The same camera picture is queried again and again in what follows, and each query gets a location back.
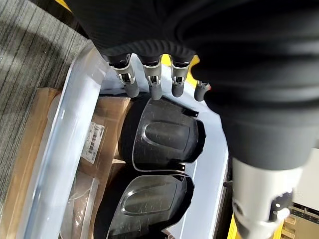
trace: black plastic part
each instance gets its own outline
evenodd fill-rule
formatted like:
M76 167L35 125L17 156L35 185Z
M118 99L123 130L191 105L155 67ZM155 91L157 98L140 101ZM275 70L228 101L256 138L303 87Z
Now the black plastic part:
M181 97L181 95L183 94L183 91L184 91L184 84L180 85L180 84L172 83L171 93L173 94L173 96Z
M286 192L276 197L270 206L269 221L275 222L278 217L278 211L288 208L293 203L293 192Z
M176 187L173 184L172 187L169 187L168 181L165 179L172 183L176 182ZM147 180L147 186L144 183L139 183L143 180ZM164 187L166 189L163 194L161 190ZM183 217L191 203L193 191L194 184L191 178L185 174L141 174L129 166L123 166L104 193L95 218L94 238L164 239L166 238L165 234L160 232L176 224ZM150 192L153 197L143 196L147 192ZM167 210L152 212L157 207L154 204L153 208L152 203L157 200L162 201L163 205L169 206ZM136 210L136 212L134 211L136 215L131 215L130 209Z
M161 98L161 85L152 85L149 86L150 94L152 96L152 99L155 101L158 101Z
M119 153L137 170L184 170L201 154L206 133L197 112L166 98L144 95L135 100L124 120Z
M126 83L124 85L124 90L129 97L134 98L139 95L140 90L137 81L135 80L133 84Z

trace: gray carpet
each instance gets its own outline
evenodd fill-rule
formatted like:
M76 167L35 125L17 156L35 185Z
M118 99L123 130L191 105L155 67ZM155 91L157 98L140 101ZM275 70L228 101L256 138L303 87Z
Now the gray carpet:
M86 41L32 2L0 0L0 214L35 89L62 88Z

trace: barcode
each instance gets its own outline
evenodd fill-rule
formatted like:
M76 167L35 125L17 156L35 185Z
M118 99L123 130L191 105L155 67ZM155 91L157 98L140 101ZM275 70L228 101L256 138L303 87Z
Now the barcode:
M93 137L92 137L92 141L91 141L91 145L90 145L90 148L89 148L89 153L93 152L94 144L95 144L95 141L96 141L96 137L98 136L98 132L99 132L99 127L95 126Z

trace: black rubber fingertip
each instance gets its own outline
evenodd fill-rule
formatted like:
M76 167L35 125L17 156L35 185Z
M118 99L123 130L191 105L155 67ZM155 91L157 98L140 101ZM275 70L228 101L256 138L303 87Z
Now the black rubber fingertip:
M207 92L208 89L206 89L205 87L201 87L201 86L196 86L195 88L195 92L194 92L194 98L195 100L201 102L204 100L204 95Z
M161 98L161 85L150 86L150 94L153 100L158 101Z
M136 81L134 81L133 84L124 85L124 89L125 89L126 94L131 98L138 96L140 93L139 86L138 86L138 83Z
M175 85L172 84L171 86L171 93L175 97L180 97L183 94L184 91L184 85Z

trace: yellow surface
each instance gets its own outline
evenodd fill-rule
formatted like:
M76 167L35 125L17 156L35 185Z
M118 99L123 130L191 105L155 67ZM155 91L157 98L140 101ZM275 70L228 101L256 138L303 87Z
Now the yellow surface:
M281 238L281 230L283 228L283 224L284 223L281 223L280 226L278 227L278 229L275 231L273 239L280 239ZM237 232L234 214L233 214L233 217L231 218L231 223L230 223L227 239L241 239L241 236Z
M59 4L61 4L62 6L64 6L66 9L68 9L69 11L71 11L70 10L70 8L68 7L68 5L65 3L65 1L63 1L63 0L55 0L55 1L57 1Z

